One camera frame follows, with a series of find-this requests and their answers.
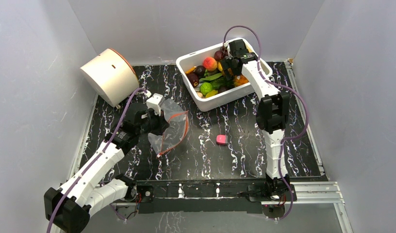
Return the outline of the orange toy pineapple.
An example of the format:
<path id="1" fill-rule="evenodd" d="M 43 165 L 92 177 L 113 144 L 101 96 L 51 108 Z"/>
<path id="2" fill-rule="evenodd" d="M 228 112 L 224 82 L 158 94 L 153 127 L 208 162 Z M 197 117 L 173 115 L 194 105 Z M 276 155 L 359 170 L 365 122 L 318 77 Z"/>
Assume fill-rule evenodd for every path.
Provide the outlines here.
<path id="1" fill-rule="evenodd" d="M 233 79 L 234 87 L 245 85 L 248 82 L 248 79 L 244 75 L 235 76 Z"/>

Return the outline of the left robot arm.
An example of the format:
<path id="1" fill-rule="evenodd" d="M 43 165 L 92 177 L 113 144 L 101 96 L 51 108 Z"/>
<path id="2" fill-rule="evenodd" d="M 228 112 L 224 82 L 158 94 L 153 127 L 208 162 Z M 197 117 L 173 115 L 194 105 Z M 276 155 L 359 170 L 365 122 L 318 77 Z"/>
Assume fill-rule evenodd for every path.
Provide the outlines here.
<path id="1" fill-rule="evenodd" d="M 96 153 L 59 188 L 44 194 L 47 232 L 56 226 L 66 233 L 80 233 L 90 218 L 116 200 L 138 201 L 137 182 L 117 175 L 99 186 L 106 172 L 134 148 L 145 134 L 163 135 L 169 123 L 160 103 L 134 103 L 127 106 L 132 117 L 122 115 L 115 130 L 107 134 Z"/>

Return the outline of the clear zip top bag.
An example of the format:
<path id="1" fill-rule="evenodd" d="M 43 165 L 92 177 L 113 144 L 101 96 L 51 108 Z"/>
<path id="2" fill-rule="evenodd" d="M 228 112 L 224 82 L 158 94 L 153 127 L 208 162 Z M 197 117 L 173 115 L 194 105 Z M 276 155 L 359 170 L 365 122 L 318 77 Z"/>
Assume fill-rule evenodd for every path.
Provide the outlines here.
<path id="1" fill-rule="evenodd" d="M 165 99 L 161 104 L 161 110 L 169 126 L 162 135 L 148 134 L 148 141 L 153 150 L 160 158 L 165 153 L 180 144 L 189 130 L 188 111 L 183 110 L 174 100 Z"/>

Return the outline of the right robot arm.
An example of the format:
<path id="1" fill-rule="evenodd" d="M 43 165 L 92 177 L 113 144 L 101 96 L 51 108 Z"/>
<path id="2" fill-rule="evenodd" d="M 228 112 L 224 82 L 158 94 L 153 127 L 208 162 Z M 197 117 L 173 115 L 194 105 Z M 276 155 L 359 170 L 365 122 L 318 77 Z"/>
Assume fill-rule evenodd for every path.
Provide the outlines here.
<path id="1" fill-rule="evenodd" d="M 244 76 L 259 99 L 256 123 L 264 134 L 266 179 L 263 186 L 252 185 L 244 194 L 278 201 L 289 190 L 290 182 L 282 161 L 283 138 L 289 117 L 289 95 L 272 84 L 262 68 L 260 58 L 249 51 L 243 39 L 223 43 L 222 50 L 225 57 L 220 63 L 227 79 Z"/>

